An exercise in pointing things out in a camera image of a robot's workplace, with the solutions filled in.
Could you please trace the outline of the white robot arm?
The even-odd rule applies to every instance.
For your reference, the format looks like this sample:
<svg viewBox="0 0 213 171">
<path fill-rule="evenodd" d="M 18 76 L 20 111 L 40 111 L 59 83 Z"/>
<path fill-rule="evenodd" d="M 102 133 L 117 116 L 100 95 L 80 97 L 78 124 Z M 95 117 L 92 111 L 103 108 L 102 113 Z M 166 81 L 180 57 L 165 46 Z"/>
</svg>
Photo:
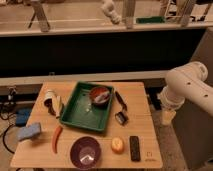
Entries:
<svg viewBox="0 0 213 171">
<path fill-rule="evenodd" d="M 170 125 L 185 100 L 188 99 L 213 116 L 213 87 L 207 85 L 207 67 L 193 61 L 173 68 L 166 73 L 166 86 L 158 98 L 161 102 L 161 123 Z"/>
</svg>

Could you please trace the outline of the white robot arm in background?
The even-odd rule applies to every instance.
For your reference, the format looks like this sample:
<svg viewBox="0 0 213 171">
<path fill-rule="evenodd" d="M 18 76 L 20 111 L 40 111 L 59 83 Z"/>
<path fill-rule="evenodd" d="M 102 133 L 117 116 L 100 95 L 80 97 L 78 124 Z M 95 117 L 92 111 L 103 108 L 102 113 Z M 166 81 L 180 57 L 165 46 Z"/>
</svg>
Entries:
<svg viewBox="0 0 213 171">
<path fill-rule="evenodd" d="M 113 0 L 102 0 L 101 10 L 106 17 L 108 17 L 113 24 L 119 24 L 121 21 L 120 15 L 115 10 Z"/>
</svg>

